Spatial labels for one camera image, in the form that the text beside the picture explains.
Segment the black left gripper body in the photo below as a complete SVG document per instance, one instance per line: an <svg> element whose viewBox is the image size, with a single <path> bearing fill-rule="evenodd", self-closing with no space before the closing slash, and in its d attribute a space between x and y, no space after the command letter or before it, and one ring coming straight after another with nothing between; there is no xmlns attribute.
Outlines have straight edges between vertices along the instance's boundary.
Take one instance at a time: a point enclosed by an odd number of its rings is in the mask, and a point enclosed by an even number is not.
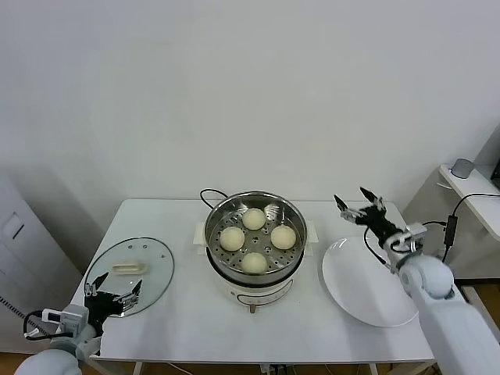
<svg viewBox="0 0 500 375"><path fill-rule="evenodd" d="M98 291L96 295L86 296L84 306L88 308L88 323L96 332L103 332L103 325L110 316L119 316L123 312L123 304L119 295Z"/></svg>

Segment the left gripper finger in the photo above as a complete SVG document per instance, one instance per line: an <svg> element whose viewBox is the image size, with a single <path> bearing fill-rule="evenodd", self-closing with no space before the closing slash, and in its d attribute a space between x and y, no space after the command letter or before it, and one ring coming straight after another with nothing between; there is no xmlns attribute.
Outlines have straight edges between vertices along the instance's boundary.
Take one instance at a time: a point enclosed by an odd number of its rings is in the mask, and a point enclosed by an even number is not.
<svg viewBox="0 0 500 375"><path fill-rule="evenodd" d="M121 306L123 313L132 309L136 304L138 304L139 295L141 293L141 285L142 280L139 280L130 292L115 297L115 302Z"/></svg>
<svg viewBox="0 0 500 375"><path fill-rule="evenodd" d="M97 297L98 296L98 289L104 283L104 281L106 280L108 275L109 275L109 273L106 272L106 273L96 277L95 280L92 281L91 283L86 282L84 285L84 295L86 297Z"/></svg>

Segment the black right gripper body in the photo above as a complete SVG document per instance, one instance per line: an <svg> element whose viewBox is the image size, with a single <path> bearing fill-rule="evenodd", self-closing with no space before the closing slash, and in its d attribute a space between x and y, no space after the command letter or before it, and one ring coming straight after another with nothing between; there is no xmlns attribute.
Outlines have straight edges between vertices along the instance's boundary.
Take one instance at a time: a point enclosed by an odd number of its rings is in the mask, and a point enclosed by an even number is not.
<svg viewBox="0 0 500 375"><path fill-rule="evenodd" d="M388 238L399 233L399 228L386 219L386 209L378 209L375 205L372 205L359 211L361 216L357 219L357 224L367 226L379 242L386 242Z"/></svg>

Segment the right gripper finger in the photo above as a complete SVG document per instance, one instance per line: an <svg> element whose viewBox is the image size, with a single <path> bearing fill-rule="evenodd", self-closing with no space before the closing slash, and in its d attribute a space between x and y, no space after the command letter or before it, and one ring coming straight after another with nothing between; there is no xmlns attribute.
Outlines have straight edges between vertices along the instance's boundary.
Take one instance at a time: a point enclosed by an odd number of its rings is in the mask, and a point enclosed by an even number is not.
<svg viewBox="0 0 500 375"><path fill-rule="evenodd" d="M362 208L363 212L386 212L387 211L384 200L382 197L376 196L372 191L370 191L364 187L360 187L359 190L361 191L361 193L365 197L365 199L369 202L369 205Z"/></svg>
<svg viewBox="0 0 500 375"><path fill-rule="evenodd" d="M337 195L334 195L334 200L340 211L341 218L356 225L363 224L363 213L361 211L348 207L348 205Z"/></svg>

